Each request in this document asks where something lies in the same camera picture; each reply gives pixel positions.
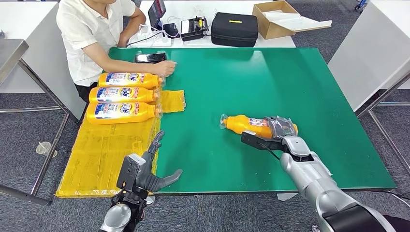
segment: bottle lying on table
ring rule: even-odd
[[[266,119],[257,119],[257,118],[249,118],[245,115],[237,115],[237,116],[230,116],[228,117],[226,114],[222,114],[220,116],[220,128],[225,129],[228,128],[233,130],[237,134],[241,134],[244,131],[251,131],[254,132],[256,136],[262,138],[272,138],[272,132],[269,128]],[[297,126],[293,124],[293,128],[282,128],[282,130],[286,131],[289,130],[292,132],[293,130],[297,134]]]
[[[144,122],[152,117],[161,118],[162,114],[161,104],[145,102],[90,102],[86,112],[87,120],[97,125]]]
[[[99,87],[143,87],[153,89],[163,87],[165,77],[157,76],[146,72],[108,72],[100,75],[98,79]]]
[[[90,102],[155,102],[160,98],[160,89],[142,87],[96,87],[89,94]]]

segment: yellow plastic sheet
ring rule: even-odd
[[[166,113],[183,111],[184,91],[163,91],[161,103]],[[131,153],[141,156],[160,126],[157,118],[112,125],[93,125],[84,119],[56,196],[109,197],[118,193],[116,184],[124,157]],[[153,173],[157,159],[158,152],[152,164]]]
[[[186,106],[184,91],[161,91],[161,104],[164,113],[184,111]]]

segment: man's arm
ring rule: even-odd
[[[139,30],[139,26],[144,24],[146,17],[144,13],[138,8],[135,8],[134,13],[131,15],[131,19],[127,27],[119,35],[118,47],[125,47],[128,40]]]
[[[175,69],[175,62],[166,60],[157,64],[135,64],[127,61],[111,59],[105,50],[98,44],[93,43],[83,48],[84,53],[89,56],[98,66],[106,72],[117,73],[152,73],[155,75],[163,75],[165,77],[171,75]]]

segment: black case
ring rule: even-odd
[[[212,21],[213,44],[253,47],[258,39],[258,19],[254,15],[218,12]]]

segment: green table mat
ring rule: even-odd
[[[165,51],[177,62],[164,89],[185,90],[184,112],[161,120],[157,175],[179,181],[159,193],[295,191],[267,151],[219,128],[220,115],[290,117],[343,189],[395,184],[315,48],[113,48],[114,59]]]

